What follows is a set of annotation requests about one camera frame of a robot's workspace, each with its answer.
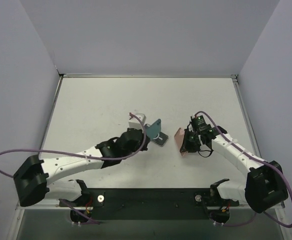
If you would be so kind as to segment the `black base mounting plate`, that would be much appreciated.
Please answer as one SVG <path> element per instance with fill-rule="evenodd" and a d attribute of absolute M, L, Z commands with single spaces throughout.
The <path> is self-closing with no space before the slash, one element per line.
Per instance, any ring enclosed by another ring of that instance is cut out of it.
<path fill-rule="evenodd" d="M 74 201 L 61 201 L 99 221 L 206 220 L 204 210 L 237 207 L 238 201 L 218 200 L 209 188 L 88 188 Z"/>

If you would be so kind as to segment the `clear phone case black insert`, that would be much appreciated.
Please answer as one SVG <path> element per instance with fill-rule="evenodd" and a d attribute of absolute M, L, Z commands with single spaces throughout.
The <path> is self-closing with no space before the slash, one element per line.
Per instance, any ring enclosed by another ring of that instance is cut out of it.
<path fill-rule="evenodd" d="M 154 139 L 152 139 L 151 141 L 154 144 L 156 144 L 156 145 L 158 145 L 160 147 L 163 147 L 166 144 L 166 142 L 168 141 L 168 139 L 169 139 L 169 136 L 167 134 L 165 134 L 163 132 L 159 132 L 156 135 L 156 137 Z"/>

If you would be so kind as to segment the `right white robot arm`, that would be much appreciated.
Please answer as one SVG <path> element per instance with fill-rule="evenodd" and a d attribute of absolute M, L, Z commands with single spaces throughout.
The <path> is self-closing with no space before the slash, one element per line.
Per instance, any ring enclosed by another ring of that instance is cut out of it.
<path fill-rule="evenodd" d="M 202 115 L 191 117 L 185 129 L 178 129 L 175 141 L 182 156 L 201 153 L 201 146 L 206 146 L 209 153 L 223 156 L 246 178 L 244 184 L 228 178 L 211 184 L 210 198 L 215 202 L 243 202 L 256 213 L 262 213 L 289 196 L 279 163 L 255 156 L 225 129 L 207 124 Z"/>

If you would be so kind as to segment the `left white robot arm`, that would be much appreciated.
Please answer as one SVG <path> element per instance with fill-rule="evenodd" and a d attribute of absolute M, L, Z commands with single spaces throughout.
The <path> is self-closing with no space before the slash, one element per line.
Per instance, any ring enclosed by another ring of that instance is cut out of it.
<path fill-rule="evenodd" d="M 128 128 L 119 137 L 111 138 L 83 152 L 53 151 L 62 157 L 40 159 L 28 157 L 13 175 L 19 203 L 29 207 L 53 192 L 53 183 L 88 170 L 99 170 L 121 163 L 140 151 L 148 150 L 150 138 L 144 130 Z"/>

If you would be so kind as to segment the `teal phone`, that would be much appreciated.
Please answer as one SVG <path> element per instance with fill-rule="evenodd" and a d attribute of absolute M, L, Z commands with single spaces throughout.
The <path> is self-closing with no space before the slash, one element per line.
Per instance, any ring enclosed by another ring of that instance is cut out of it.
<path fill-rule="evenodd" d="M 162 121 L 159 118 L 152 124 L 146 123 L 144 125 L 146 135 L 149 137 L 150 140 L 155 139 L 157 135 L 159 135 L 159 133 L 161 132 L 161 129 L 162 129 L 161 123 Z"/>

